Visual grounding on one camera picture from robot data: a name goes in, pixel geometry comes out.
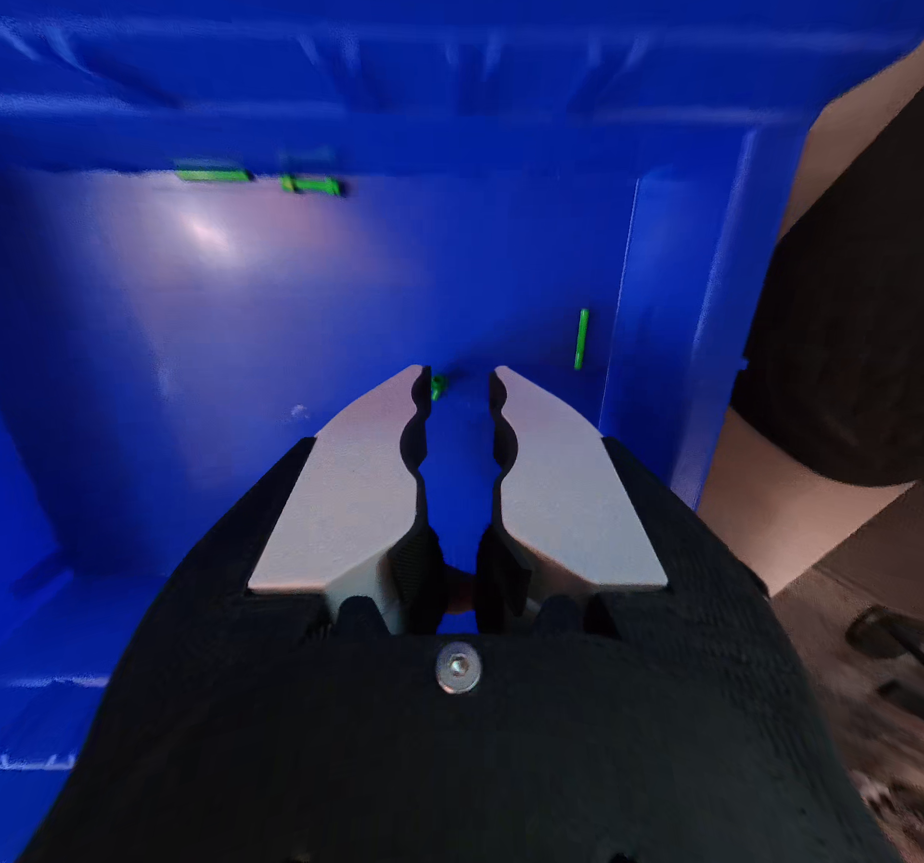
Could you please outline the person's left hand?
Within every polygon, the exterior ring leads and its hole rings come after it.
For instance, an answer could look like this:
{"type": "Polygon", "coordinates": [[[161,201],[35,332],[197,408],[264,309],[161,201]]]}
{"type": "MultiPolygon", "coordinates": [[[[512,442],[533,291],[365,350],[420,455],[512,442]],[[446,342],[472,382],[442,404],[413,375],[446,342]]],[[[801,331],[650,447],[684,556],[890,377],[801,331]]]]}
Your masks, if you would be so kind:
{"type": "Polygon", "coordinates": [[[445,616],[463,615],[475,609],[477,577],[460,568],[446,565],[445,580],[445,616]]]}

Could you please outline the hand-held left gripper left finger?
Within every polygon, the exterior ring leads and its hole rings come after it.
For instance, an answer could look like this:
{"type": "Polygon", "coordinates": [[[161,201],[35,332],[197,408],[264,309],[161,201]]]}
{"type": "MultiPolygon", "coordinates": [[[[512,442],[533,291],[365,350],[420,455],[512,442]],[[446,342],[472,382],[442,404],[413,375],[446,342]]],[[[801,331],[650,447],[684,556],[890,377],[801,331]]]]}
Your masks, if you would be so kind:
{"type": "Polygon", "coordinates": [[[392,633],[433,634],[445,613],[445,563],[421,474],[431,409],[431,368],[414,364],[330,419],[248,591],[320,594],[333,619],[365,596],[392,633]]]}

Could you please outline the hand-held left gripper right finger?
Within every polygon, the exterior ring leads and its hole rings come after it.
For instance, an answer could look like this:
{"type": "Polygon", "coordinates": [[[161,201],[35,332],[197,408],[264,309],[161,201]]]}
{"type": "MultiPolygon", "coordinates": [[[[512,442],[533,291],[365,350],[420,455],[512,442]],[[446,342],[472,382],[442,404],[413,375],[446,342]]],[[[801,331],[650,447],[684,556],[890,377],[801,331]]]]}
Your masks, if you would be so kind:
{"type": "Polygon", "coordinates": [[[489,408],[499,474],[477,556],[479,632],[525,629],[556,597],[584,612],[600,594],[667,590],[601,432],[504,365],[491,372],[489,408]]]}

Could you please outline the blue plastic bin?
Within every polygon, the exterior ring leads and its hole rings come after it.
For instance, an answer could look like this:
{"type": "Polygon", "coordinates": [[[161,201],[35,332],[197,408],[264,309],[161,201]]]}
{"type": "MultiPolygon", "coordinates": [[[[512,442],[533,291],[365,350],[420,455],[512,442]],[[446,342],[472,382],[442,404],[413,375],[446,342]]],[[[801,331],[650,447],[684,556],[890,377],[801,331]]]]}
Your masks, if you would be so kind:
{"type": "Polygon", "coordinates": [[[809,129],[921,40],[922,0],[2,0],[3,788],[59,788],[157,579],[410,363],[451,452],[504,363],[697,496],[809,129]]]}

